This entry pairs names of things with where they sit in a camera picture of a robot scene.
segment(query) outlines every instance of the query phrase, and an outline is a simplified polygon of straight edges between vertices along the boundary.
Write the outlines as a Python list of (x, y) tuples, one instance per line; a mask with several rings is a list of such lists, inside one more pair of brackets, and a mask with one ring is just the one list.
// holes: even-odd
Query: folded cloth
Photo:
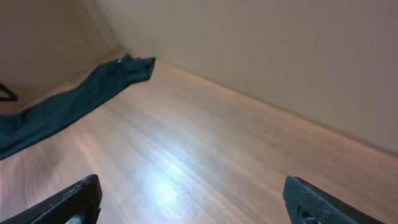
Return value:
[(68, 127), (133, 83), (150, 78), (155, 58), (123, 58), (99, 65), (76, 88), (16, 114), (0, 115), (0, 159)]

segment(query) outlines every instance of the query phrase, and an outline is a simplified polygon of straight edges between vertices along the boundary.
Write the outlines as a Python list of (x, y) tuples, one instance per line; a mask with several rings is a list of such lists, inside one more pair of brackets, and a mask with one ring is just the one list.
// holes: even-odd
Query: wall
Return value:
[(1, 1), (0, 83), (19, 100), (0, 102), (0, 114), (16, 112), (119, 47), (93, 3)]
[(98, 3), (127, 47), (398, 152), (397, 1)]

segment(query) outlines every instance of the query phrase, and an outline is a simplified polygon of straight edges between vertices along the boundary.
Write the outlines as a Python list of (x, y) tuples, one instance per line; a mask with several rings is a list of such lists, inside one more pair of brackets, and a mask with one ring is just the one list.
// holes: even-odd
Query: black object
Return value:
[(0, 91), (8, 94), (8, 97), (0, 96), (0, 101), (18, 101), (18, 96), (8, 89), (4, 84), (0, 84)]
[(292, 224), (380, 224), (299, 177), (288, 176), (284, 200)]
[(122, 59), (99, 65), (76, 88), (16, 114), (0, 115), (0, 159), (71, 125), (130, 84), (150, 78), (155, 58)]
[(93, 224), (100, 214), (102, 191), (93, 174), (0, 224)]

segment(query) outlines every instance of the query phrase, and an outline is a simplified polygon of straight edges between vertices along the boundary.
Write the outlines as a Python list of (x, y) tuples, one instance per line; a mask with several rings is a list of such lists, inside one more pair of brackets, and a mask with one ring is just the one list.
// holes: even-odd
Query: white wall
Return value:
[(398, 152), (398, 1), (98, 3), (127, 47)]

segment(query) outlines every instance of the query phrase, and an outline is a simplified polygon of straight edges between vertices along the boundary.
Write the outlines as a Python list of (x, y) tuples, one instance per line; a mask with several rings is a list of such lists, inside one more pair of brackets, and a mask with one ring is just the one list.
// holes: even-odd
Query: wooden panel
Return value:
[(397, 170), (395, 157), (158, 61), (150, 81), (0, 162), (0, 220), (98, 174), (98, 223), (288, 223), (282, 190), (297, 175), (395, 223)]
[(0, 82), (16, 92), (19, 101), (0, 102), (0, 113), (15, 112), (112, 51), (104, 43), (89, 44), (93, 29), (87, 29), (78, 12), (84, 13), (72, 1), (1, 2)]

